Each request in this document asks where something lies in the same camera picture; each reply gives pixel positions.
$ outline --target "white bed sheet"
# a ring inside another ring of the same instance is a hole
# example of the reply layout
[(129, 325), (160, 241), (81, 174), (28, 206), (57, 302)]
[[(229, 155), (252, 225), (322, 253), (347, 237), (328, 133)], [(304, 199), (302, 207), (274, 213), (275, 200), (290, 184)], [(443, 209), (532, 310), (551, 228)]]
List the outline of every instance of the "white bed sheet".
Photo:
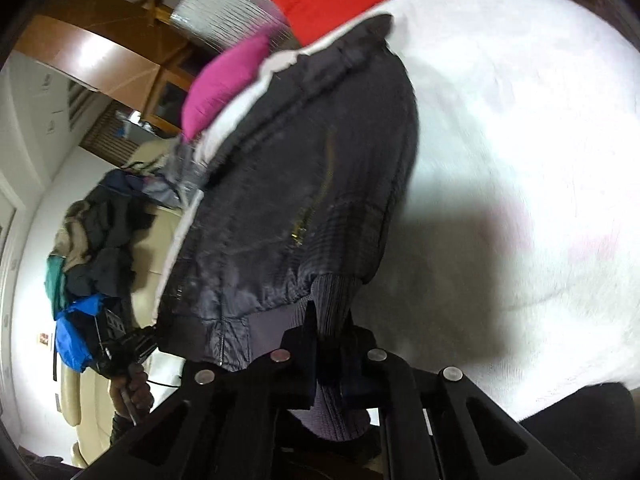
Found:
[(356, 322), (414, 366), (457, 365), (514, 418), (640, 386), (640, 54), (569, 0), (389, 0), (301, 52), (378, 12), (420, 145)]

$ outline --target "wire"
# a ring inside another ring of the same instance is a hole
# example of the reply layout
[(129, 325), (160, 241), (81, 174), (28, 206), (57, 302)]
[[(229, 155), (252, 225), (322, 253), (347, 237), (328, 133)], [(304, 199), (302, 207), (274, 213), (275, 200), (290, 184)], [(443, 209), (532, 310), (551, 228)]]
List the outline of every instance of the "wire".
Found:
[(151, 379), (146, 380), (147, 383), (155, 384), (156, 386), (164, 386), (165, 388), (180, 388), (180, 386), (174, 386), (173, 384), (156, 383)]

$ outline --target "pink pillow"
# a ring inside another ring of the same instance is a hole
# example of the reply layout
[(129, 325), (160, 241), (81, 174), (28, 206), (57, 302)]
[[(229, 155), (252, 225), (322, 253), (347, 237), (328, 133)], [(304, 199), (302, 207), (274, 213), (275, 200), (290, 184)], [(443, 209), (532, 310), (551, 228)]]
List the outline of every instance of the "pink pillow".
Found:
[(182, 106), (184, 140), (193, 140), (209, 127), (222, 108), (256, 79), (268, 55), (269, 36), (261, 33), (225, 50), (204, 67)]

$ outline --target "metal rivet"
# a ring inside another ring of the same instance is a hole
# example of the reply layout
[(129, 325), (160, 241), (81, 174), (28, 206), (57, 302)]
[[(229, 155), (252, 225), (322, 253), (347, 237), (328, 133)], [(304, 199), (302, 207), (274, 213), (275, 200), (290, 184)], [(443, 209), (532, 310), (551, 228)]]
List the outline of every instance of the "metal rivet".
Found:
[(442, 376), (447, 381), (453, 381), (453, 382), (459, 381), (463, 377), (462, 371), (460, 370), (460, 368), (456, 368), (455, 366), (449, 366), (445, 368), (442, 371)]
[(386, 359), (386, 352), (382, 348), (372, 348), (367, 352), (367, 358), (369, 361), (381, 363)]
[(284, 348), (278, 348), (271, 352), (271, 360), (275, 363), (284, 363), (291, 359), (291, 354), (289, 350), (285, 350)]
[(215, 373), (212, 370), (200, 370), (195, 376), (194, 379), (198, 384), (209, 384), (213, 382), (213, 379), (216, 378)]

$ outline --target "person's hand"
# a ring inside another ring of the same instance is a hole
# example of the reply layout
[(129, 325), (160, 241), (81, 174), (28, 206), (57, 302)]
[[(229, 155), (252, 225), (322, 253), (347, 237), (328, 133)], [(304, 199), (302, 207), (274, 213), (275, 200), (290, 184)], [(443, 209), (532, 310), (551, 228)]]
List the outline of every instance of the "person's hand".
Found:
[(109, 385), (109, 395), (113, 401), (113, 407), (116, 413), (131, 420), (129, 410), (127, 410), (124, 400), (122, 400), (122, 396), (120, 395), (120, 388), (127, 386), (131, 402), (133, 402), (140, 416), (145, 416), (151, 410), (151, 407), (154, 405), (154, 396), (151, 395), (151, 389), (146, 382), (148, 375), (141, 365), (132, 364), (129, 366), (129, 375), (131, 375), (131, 382), (128, 385), (126, 377), (116, 377), (112, 379)]

